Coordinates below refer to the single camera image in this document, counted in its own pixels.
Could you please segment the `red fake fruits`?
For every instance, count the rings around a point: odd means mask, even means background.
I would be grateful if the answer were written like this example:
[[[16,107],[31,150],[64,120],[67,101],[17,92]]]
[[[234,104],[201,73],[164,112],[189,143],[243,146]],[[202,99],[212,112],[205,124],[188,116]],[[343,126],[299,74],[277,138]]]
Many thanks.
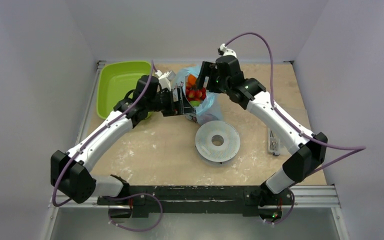
[[[197,78],[189,74],[186,77],[185,95],[189,101],[202,102],[207,98],[207,91],[204,87],[198,88],[196,85]]]

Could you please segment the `blue plastic bag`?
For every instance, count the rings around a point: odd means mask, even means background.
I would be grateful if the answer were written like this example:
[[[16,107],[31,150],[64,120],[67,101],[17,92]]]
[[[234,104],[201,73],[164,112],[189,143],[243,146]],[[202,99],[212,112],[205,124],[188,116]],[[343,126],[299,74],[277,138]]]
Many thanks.
[[[172,87],[181,87],[185,93],[186,91],[186,78],[188,75],[194,75],[196,78],[199,75],[201,66],[195,65],[186,68],[182,68],[176,74]],[[218,101],[218,95],[216,93],[209,92],[206,89],[206,99],[201,102],[198,107],[194,107],[195,114],[187,114],[185,118],[191,122],[203,125],[210,121],[221,121],[223,115],[221,107]]]

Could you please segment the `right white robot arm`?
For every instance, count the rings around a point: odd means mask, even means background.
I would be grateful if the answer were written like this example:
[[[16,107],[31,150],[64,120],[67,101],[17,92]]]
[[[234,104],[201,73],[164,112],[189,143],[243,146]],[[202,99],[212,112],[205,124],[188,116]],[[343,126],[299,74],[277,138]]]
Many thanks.
[[[260,196],[264,202],[274,203],[283,190],[302,182],[324,162],[327,136],[300,126],[271,99],[271,94],[257,79],[245,78],[235,56],[221,56],[215,62],[203,61],[196,86],[205,87],[211,93],[226,94],[274,131],[291,154],[280,170],[261,184]]]

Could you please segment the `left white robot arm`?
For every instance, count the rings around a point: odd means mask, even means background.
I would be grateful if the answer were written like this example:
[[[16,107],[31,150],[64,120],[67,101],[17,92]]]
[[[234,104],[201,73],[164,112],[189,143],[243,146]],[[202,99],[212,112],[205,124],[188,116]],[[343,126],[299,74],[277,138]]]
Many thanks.
[[[165,117],[194,114],[183,87],[162,88],[157,77],[143,75],[134,89],[117,102],[108,117],[84,140],[63,152],[55,151],[50,158],[52,203],[57,203],[57,192],[80,204],[90,197],[107,197],[118,205],[126,203],[128,183],[117,175],[94,177],[91,171],[99,159],[123,135],[133,130],[150,112],[161,112]]]

